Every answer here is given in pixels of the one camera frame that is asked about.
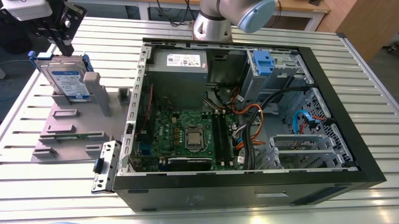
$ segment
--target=metal bracket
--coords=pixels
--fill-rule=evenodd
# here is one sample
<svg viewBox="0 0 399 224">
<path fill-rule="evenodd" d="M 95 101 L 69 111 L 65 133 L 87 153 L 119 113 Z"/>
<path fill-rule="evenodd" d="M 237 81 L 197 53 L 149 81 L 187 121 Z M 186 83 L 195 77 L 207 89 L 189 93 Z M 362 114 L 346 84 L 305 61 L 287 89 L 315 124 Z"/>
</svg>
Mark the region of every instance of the metal bracket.
<svg viewBox="0 0 399 224">
<path fill-rule="evenodd" d="M 95 161 L 95 180 L 93 194 L 115 193 L 113 190 L 117 165 L 121 153 L 121 142 L 110 141 L 103 144 L 101 158 Z"/>
</svg>

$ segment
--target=sticker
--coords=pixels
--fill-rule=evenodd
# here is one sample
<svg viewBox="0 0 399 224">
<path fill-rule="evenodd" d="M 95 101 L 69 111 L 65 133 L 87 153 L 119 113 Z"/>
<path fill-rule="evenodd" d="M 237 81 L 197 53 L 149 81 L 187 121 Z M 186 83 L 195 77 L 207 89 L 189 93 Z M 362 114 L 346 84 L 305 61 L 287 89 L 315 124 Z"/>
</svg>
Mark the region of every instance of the sticker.
<svg viewBox="0 0 399 224">
<path fill-rule="evenodd" d="M 55 82 L 65 91 L 65 94 L 73 99 L 89 98 L 90 93 L 85 83 L 79 81 L 79 71 L 53 71 Z"/>
<path fill-rule="evenodd" d="M 245 164 L 246 158 L 243 156 L 238 157 L 238 163 Z"/>
<path fill-rule="evenodd" d="M 329 13 L 327 10 L 321 10 L 321 9 L 315 9 L 314 12 L 315 12 L 315 13 Z"/>
<path fill-rule="evenodd" d="M 169 58 L 167 66 L 201 67 L 201 56 L 199 55 L 170 54 L 167 58 Z"/>
<path fill-rule="evenodd" d="M 237 99 L 241 101 L 241 102 L 243 102 L 245 101 L 245 98 L 238 94 L 238 96 L 237 96 Z"/>
</svg>

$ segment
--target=side panel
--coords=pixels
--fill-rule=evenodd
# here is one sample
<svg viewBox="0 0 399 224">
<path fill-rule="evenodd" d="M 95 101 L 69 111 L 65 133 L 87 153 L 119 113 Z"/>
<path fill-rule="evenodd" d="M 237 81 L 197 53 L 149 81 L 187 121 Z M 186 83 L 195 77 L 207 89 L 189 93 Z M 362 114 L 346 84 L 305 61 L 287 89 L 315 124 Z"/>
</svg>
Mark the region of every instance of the side panel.
<svg viewBox="0 0 399 224">
<path fill-rule="evenodd" d="M 291 184 L 215 188 L 117 190 L 134 211 L 317 204 L 350 191 L 350 184 Z"/>
</svg>

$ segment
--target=aluminum workbench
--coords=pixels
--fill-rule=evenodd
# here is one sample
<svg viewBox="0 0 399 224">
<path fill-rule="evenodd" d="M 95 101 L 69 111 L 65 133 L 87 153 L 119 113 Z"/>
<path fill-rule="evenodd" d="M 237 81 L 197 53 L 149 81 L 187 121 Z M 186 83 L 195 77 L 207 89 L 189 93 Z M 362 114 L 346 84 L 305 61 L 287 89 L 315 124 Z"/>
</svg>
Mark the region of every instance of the aluminum workbench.
<svg viewBox="0 0 399 224">
<path fill-rule="evenodd" d="M 91 57 L 109 91 L 133 87 L 143 37 L 190 39 L 190 26 L 158 21 L 86 18 L 75 54 Z M 337 34 L 233 29 L 237 42 L 311 47 L 387 182 L 313 206 L 134 213 L 117 194 L 93 195 L 94 162 L 30 163 L 54 100 L 35 71 L 0 126 L 0 220 L 74 223 L 399 223 L 399 106 Z M 55 46 L 50 51 L 59 53 Z"/>
</svg>

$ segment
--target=wire bundle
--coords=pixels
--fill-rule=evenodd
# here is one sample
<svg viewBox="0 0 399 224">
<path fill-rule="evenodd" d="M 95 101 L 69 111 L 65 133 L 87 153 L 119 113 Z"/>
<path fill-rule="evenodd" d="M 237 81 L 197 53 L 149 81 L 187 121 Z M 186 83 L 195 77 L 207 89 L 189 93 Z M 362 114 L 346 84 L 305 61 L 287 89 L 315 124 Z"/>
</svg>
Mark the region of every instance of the wire bundle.
<svg viewBox="0 0 399 224">
<path fill-rule="evenodd" d="M 191 16 L 193 16 L 193 19 L 195 20 L 194 13 L 193 13 L 193 9 L 191 9 L 191 7 L 190 7 L 190 0 L 185 0 L 185 1 L 186 1 L 186 5 L 187 5 L 187 7 L 186 7 L 186 13 L 185 13 L 185 16 L 183 16 L 181 22 L 175 22 L 174 20 L 179 17 L 179 15 L 181 15 L 181 13 L 182 13 L 182 10 L 181 10 L 178 16 L 177 16 L 174 19 L 169 19 L 167 16 L 166 16 L 166 14 L 165 14 L 165 12 L 167 12 L 167 11 L 170 11 L 170 10 L 163 10 L 162 5 L 161 5 L 161 1 L 157 0 L 157 3 L 158 3 L 158 11 L 162 13 L 162 16 L 163 16 L 165 19 L 170 22 L 170 24 L 173 25 L 173 27 L 178 27 L 178 26 L 181 26 L 181 25 L 185 23 L 185 21 L 186 21 L 186 17 L 187 17 L 187 12 L 189 12 L 189 11 L 190 11 L 190 14 L 191 14 Z"/>
</svg>

